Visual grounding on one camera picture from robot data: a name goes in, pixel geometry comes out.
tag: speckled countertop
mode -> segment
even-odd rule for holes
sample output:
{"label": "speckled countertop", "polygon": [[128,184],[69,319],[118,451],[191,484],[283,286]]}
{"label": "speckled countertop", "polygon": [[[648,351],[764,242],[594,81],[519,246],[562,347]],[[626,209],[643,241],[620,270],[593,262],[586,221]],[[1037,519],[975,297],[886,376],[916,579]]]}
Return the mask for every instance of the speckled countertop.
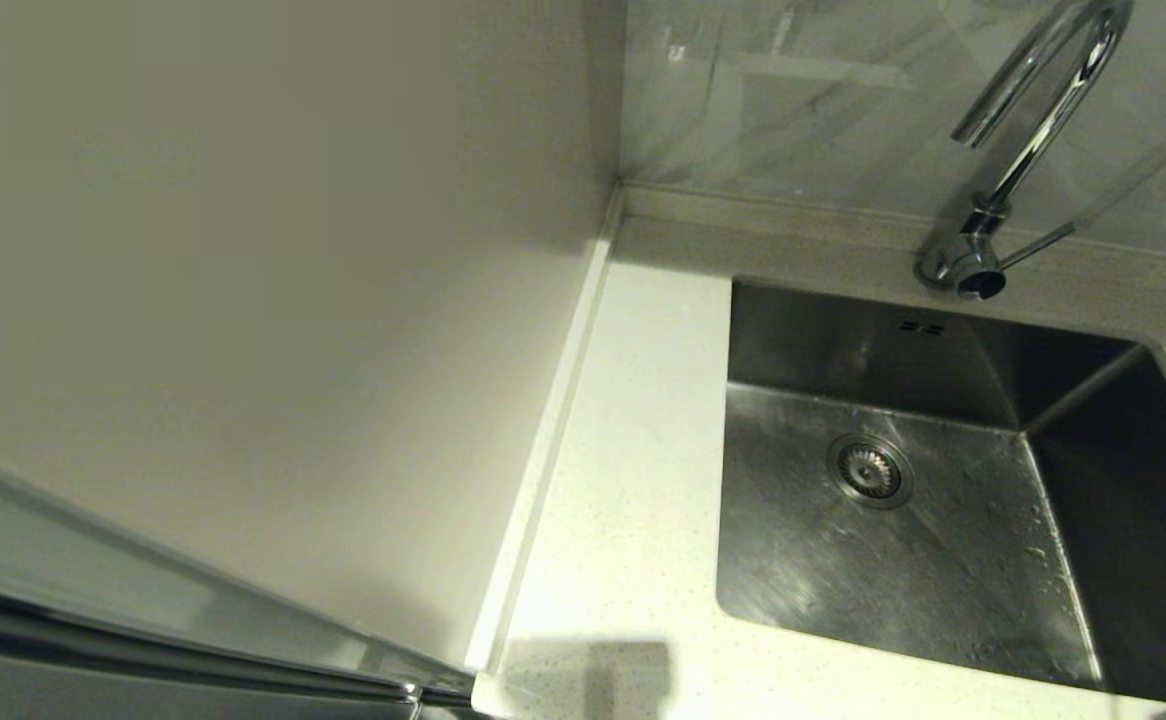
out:
{"label": "speckled countertop", "polygon": [[[915,225],[880,221],[868,228],[871,242],[856,242],[865,228],[834,214],[784,210],[786,228],[808,228],[784,236],[641,217],[688,215],[667,210],[675,202],[628,203],[637,215],[620,233],[500,665],[479,679],[478,708],[554,720],[1166,720],[1163,702],[919,660],[719,609],[730,278],[953,307],[912,278]],[[1112,284],[1087,274],[1104,251],[1073,252],[1080,258],[1018,273],[995,305],[957,309],[1150,341],[1166,365],[1166,281],[1157,279],[1166,263],[1142,259],[1146,274]]]}

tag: faucet handle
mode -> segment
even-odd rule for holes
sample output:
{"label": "faucet handle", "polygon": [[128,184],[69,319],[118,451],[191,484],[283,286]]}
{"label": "faucet handle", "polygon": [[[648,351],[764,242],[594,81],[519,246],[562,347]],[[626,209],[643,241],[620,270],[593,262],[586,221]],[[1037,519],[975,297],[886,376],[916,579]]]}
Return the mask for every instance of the faucet handle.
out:
{"label": "faucet handle", "polygon": [[1063,223],[1062,225],[1059,225],[1059,228],[1054,228],[1053,231],[1049,231],[1048,233],[1041,236],[1040,240],[1032,242],[1031,245],[1019,249],[1018,251],[1012,252],[1012,254],[1009,256],[1007,258],[1003,259],[1000,261],[1000,272],[1004,273],[1005,270],[1013,268],[1014,265],[1023,263],[1023,260],[1027,260],[1032,256],[1035,256],[1037,252],[1046,250],[1046,247],[1054,245],[1055,242],[1060,242],[1065,237],[1075,232],[1076,232],[1076,223],[1072,222],[1067,222]]}

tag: faucet spout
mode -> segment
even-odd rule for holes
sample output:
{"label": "faucet spout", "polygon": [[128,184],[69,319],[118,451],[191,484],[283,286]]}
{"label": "faucet spout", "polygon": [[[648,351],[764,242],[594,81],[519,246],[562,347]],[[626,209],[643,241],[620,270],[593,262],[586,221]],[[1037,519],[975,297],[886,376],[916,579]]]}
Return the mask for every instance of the faucet spout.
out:
{"label": "faucet spout", "polygon": [[[975,149],[984,145],[1032,82],[1037,81],[1041,69],[1079,33],[1089,32],[1086,50],[1076,58],[1051,109],[1037,124],[1037,131],[1028,137],[1000,182],[990,193],[976,193],[972,197],[975,208],[961,232],[935,243],[916,265],[921,282],[942,291],[956,291],[962,298],[981,300],[1002,291],[1007,265],[996,258],[991,238],[1011,214],[1009,201],[1081,100],[1089,95],[1094,82],[1112,58],[1132,14],[1133,0],[1060,0],[1005,60],[979,99],[953,131],[953,140]],[[1051,242],[1066,235],[1053,237]]]}

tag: kitchen faucet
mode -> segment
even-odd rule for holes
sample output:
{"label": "kitchen faucet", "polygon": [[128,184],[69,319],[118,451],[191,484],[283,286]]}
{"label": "kitchen faucet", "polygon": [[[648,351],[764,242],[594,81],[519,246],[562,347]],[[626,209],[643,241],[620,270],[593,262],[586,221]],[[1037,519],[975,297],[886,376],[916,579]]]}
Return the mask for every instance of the kitchen faucet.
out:
{"label": "kitchen faucet", "polygon": [[1090,29],[1086,53],[1077,57],[1075,69],[1048,113],[1041,118],[1027,145],[1018,152],[1000,183],[990,195],[976,193],[971,198],[972,212],[965,218],[961,232],[936,242],[916,264],[916,277],[921,282],[940,291],[955,291],[960,298],[988,300],[1005,287],[1005,270],[1076,232],[1075,224],[1063,224],[1004,260],[996,258],[991,247],[991,238],[1011,214],[1009,200],[1112,58],[1132,13],[1133,0],[1062,0],[1005,60],[979,99],[953,131],[953,140],[975,149],[982,147],[1023,92],[1040,76],[1041,69],[1079,32]]}

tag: white countertop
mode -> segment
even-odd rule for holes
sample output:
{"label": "white countertop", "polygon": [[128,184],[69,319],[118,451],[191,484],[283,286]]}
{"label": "white countertop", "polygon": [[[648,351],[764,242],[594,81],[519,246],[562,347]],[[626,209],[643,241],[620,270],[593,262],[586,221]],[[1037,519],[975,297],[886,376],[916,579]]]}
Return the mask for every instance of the white countertop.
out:
{"label": "white countertop", "polygon": [[[1166,720],[1164,702],[920,660],[751,624],[719,609],[730,275],[758,274],[747,242],[772,242],[730,233],[726,268],[702,258],[723,232],[645,218],[625,224],[501,664],[478,680],[477,707],[554,720]],[[658,261],[651,247],[673,238],[680,261]],[[816,261],[815,245],[785,245],[775,251],[784,263],[761,270],[812,291],[844,279],[844,266]],[[883,263],[906,259],[902,251],[877,251]],[[862,295],[943,302],[904,281],[914,282],[909,273],[886,274]],[[1093,313],[1112,314],[1104,302],[1091,301]],[[1115,322],[1123,334],[1149,336],[1139,320],[1103,322],[1073,310],[1069,319],[1086,327],[1111,331]],[[1048,323],[1052,313],[1048,299],[1034,298],[1026,309],[1011,301],[988,314]]]}

